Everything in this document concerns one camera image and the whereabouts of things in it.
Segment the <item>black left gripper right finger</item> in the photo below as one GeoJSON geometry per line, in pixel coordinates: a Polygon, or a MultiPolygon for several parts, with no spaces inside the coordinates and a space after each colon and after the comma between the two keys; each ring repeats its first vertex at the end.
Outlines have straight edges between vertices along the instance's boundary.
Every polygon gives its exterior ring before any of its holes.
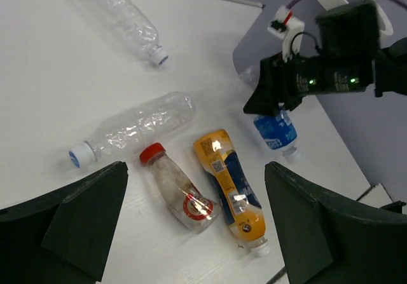
{"type": "Polygon", "coordinates": [[[319,186],[278,162],[265,186],[290,283],[406,283],[406,215],[319,186]]]}

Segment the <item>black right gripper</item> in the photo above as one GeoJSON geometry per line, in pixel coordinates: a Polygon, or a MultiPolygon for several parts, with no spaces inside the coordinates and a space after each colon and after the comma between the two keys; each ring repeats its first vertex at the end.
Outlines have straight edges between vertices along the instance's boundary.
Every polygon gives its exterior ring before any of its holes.
{"type": "Polygon", "coordinates": [[[307,95],[364,91],[375,78],[380,51],[376,4],[346,4],[316,16],[321,43],[312,57],[295,55],[260,61],[258,84],[243,107],[245,114],[277,116],[293,110],[307,95]]]}

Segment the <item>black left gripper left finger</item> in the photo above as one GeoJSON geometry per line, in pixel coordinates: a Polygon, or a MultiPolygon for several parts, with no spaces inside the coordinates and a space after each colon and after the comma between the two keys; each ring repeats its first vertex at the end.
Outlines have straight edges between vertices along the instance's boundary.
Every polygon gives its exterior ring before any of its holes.
{"type": "Polygon", "coordinates": [[[128,182],[117,161],[1,209],[1,283],[102,280],[128,182]]]}

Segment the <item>blue label clear bottle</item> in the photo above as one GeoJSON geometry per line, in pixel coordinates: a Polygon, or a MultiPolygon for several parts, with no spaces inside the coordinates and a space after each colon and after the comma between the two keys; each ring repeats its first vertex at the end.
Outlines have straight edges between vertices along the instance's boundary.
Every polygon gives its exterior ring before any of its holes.
{"type": "MultiPolygon", "coordinates": [[[[260,67],[252,65],[239,74],[239,80],[253,93],[259,82],[260,67]]],[[[266,145],[289,164],[298,162],[301,154],[296,147],[297,132],[288,115],[281,109],[277,117],[249,115],[266,145]]]]}

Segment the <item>orange blue label bottle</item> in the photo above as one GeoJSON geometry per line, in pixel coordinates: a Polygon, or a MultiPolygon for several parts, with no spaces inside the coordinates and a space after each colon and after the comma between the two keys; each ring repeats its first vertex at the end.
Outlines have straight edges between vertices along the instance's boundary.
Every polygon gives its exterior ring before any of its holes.
{"type": "Polygon", "coordinates": [[[230,136],[224,129],[193,144],[203,170],[217,192],[231,233],[256,257],[270,253],[261,204],[249,185],[230,136]]]}

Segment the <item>clear bottle white-blue cap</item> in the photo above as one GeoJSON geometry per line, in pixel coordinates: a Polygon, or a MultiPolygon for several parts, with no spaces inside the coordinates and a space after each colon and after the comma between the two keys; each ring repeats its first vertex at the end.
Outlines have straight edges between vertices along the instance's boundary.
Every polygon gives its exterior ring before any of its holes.
{"type": "Polygon", "coordinates": [[[69,150],[75,167],[132,159],[155,142],[185,129],[196,105],[185,92],[173,91],[104,120],[82,142],[69,150]]]}
{"type": "Polygon", "coordinates": [[[168,59],[168,53],[160,44],[158,30],[131,0],[80,1],[86,12],[139,60],[160,66],[168,59]]]}

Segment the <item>red cap clear bottle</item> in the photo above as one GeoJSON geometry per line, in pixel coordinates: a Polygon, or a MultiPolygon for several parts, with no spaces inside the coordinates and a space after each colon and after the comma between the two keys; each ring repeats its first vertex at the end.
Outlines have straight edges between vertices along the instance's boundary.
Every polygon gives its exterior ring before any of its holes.
{"type": "Polygon", "coordinates": [[[160,143],[145,148],[139,155],[173,215],[190,231],[200,234],[220,214],[220,206],[205,197],[160,143]]]}

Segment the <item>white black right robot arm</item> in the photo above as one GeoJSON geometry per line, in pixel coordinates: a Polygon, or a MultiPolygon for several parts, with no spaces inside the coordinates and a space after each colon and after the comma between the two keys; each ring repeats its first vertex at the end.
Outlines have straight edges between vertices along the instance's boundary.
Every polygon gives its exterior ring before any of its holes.
{"type": "MultiPolygon", "coordinates": [[[[406,40],[388,48],[381,42],[393,35],[392,24],[375,0],[317,0],[324,11],[315,23],[316,55],[300,54],[305,24],[293,15],[292,0],[276,12],[268,32],[282,49],[259,63],[254,92],[244,105],[246,114],[276,116],[292,111],[309,95],[362,92],[369,85],[375,96],[406,94],[406,40]]],[[[401,7],[402,0],[390,0],[401,7]]]]}

